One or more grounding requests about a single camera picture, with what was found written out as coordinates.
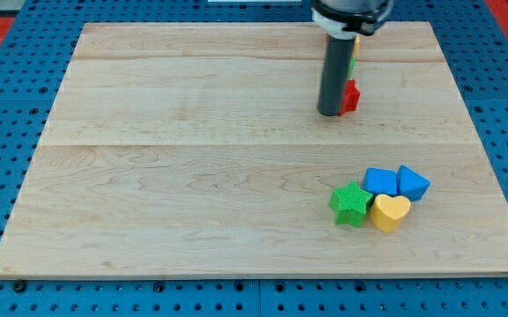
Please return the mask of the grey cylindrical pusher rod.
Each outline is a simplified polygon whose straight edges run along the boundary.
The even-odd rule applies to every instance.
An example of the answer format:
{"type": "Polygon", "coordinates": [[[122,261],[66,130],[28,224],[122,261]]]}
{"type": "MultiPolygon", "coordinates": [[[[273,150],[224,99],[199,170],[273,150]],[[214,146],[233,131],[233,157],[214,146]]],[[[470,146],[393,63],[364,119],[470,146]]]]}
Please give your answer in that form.
{"type": "Polygon", "coordinates": [[[317,104],[317,110],[324,116],[337,116],[341,112],[355,42],[355,37],[343,40],[328,36],[317,104]]]}

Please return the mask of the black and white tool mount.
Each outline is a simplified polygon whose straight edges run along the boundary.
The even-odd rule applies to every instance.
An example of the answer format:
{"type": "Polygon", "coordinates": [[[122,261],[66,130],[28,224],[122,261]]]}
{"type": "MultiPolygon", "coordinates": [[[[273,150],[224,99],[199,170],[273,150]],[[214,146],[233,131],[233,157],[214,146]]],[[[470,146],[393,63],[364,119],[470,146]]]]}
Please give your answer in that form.
{"type": "Polygon", "coordinates": [[[373,35],[387,22],[393,8],[394,0],[311,1],[313,22],[339,40],[373,35]]]}

